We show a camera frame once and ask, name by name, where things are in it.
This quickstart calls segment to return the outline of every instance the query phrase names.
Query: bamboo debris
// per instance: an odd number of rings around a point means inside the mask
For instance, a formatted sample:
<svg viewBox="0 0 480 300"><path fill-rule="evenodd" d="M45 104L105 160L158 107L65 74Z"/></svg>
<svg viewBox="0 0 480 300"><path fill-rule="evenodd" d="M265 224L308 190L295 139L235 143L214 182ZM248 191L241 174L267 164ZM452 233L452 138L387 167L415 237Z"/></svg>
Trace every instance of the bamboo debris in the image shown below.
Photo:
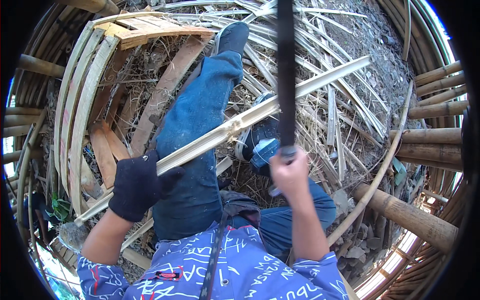
<svg viewBox="0 0 480 300"><path fill-rule="evenodd" d="M332 234L327 237L329 246L333 245L333 243L335 243L335 241L348 229L348 227L352 225L355 219L360 215L363 209L367 206L368 202L370 201L373 194L375 193L375 190L380 185L380 181L383 179L384 174L387 171L387 168L390 165L390 162L392 161L393 156L395 155L396 147L400 142L401 133L403 132L403 128L405 127L405 122L407 121L407 112L408 112L408 106L410 104L410 98L412 96L412 89L413 89L413 80L410 81L410 84L408 86L407 96L405 97L405 101L403 105L402 117L400 119L400 124L398 126L398 134L395 137L395 139L392 141L390 149L388 150L388 153L382 165L380 166L380 169L378 170L377 175L373 179L373 182L371 183L368 191L365 192L365 194L357 203L357 206L354 208L354 210L345 218L345 220L343 220L343 222L335 229L335 231L332 232Z"/></svg>

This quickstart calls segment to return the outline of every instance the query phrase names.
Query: sneaker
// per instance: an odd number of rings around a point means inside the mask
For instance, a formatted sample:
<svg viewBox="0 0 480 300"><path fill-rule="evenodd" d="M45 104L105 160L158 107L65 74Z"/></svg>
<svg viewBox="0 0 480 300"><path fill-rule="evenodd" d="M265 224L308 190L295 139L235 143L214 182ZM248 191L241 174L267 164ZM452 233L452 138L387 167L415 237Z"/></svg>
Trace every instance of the sneaker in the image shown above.
<svg viewBox="0 0 480 300"><path fill-rule="evenodd" d="M273 97L272 92L263 92L258 96L253 106L256 106L265 100ZM250 161L254 155L254 150L257 151L278 138L276 131L278 125L278 114L267 117L266 119L251 126L249 129L240 133L238 142L235 145L235 156L242 161Z"/></svg>
<svg viewBox="0 0 480 300"><path fill-rule="evenodd" d="M250 29L242 21L236 21L225 26L215 36L212 54L214 56L222 52L232 50L243 56L243 47L247 43Z"/></svg>

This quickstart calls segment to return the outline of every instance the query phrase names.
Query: black knit glove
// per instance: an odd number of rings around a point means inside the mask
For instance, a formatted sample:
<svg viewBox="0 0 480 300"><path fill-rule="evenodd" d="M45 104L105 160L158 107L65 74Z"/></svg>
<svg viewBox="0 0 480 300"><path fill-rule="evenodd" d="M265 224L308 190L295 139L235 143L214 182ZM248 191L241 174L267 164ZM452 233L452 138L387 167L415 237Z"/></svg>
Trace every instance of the black knit glove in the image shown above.
<svg viewBox="0 0 480 300"><path fill-rule="evenodd" d="M140 222L145 212L163 199L185 174L182 167L175 167L157 176L157 161L156 150L151 150L117 163L113 197L108 203L115 214L127 221Z"/></svg>

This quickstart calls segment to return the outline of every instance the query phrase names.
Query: man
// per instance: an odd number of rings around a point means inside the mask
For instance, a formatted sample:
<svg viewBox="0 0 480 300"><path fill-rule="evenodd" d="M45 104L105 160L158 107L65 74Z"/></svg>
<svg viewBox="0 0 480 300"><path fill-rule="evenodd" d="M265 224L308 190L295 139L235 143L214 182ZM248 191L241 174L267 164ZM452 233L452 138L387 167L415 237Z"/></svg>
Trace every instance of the man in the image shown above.
<svg viewBox="0 0 480 300"><path fill-rule="evenodd" d="M271 175L289 206L256 213L254 200L219 191L214 150L156 176L159 158L223 122L229 95L242 79L248 34L243 22L220 31L213 55L202 60L200 75L166 114L156 152L118 162L109 209L78 259L86 299L347 297L324 234L335 218L335 205L308 178L307 157L300 148L290 165L274 155L278 140L272 118L243 133L236 153L254 171ZM256 104L269 96L261 95ZM114 264L126 232L151 206L160 242L150 269L130 286ZM275 255L292 246L299 258L290 269Z"/></svg>

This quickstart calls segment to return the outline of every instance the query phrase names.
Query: machete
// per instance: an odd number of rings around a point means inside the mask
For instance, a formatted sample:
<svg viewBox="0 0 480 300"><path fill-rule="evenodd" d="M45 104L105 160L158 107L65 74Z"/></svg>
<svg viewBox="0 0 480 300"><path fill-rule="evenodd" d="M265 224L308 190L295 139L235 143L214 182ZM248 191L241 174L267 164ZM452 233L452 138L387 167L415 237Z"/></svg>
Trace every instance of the machete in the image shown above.
<svg viewBox="0 0 480 300"><path fill-rule="evenodd" d="M295 34L292 0L278 0L278 102L282 113L278 124L280 156L290 164L295 156Z"/></svg>

